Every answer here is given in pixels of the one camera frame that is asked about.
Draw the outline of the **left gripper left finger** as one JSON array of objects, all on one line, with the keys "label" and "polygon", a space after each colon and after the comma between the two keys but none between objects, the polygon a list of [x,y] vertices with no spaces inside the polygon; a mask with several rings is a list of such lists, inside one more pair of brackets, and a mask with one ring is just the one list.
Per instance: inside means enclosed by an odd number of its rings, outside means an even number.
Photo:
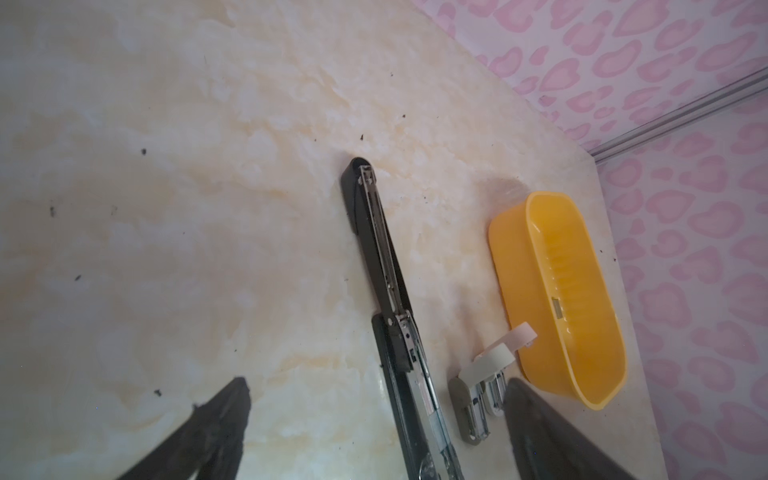
[{"label": "left gripper left finger", "polygon": [[251,411],[247,381],[235,377],[123,479],[234,479],[244,452]]}]

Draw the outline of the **yellow plastic tray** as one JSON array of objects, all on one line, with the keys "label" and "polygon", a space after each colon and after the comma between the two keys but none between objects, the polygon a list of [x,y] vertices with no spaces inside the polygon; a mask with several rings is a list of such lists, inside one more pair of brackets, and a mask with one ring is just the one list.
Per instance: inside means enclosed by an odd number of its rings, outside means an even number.
[{"label": "yellow plastic tray", "polygon": [[[586,223],[570,197],[538,191],[497,215],[488,243],[511,327],[537,333],[520,350],[540,390],[603,409],[626,382],[619,321]],[[560,300],[557,319],[552,298]]]}]

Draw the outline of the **black stapler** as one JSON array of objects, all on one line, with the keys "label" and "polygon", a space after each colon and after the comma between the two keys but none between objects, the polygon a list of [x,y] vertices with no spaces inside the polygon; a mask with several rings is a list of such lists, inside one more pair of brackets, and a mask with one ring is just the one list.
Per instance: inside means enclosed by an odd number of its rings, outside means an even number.
[{"label": "black stapler", "polygon": [[371,323],[407,476],[461,479],[372,164],[361,157],[352,159],[340,185],[378,305]]}]

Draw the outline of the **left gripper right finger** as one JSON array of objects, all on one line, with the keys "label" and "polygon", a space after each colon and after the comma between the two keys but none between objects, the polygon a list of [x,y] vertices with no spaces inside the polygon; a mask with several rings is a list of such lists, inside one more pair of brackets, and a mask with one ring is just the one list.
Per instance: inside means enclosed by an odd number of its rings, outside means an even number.
[{"label": "left gripper right finger", "polygon": [[507,383],[504,414],[522,479],[632,477],[520,378]]}]

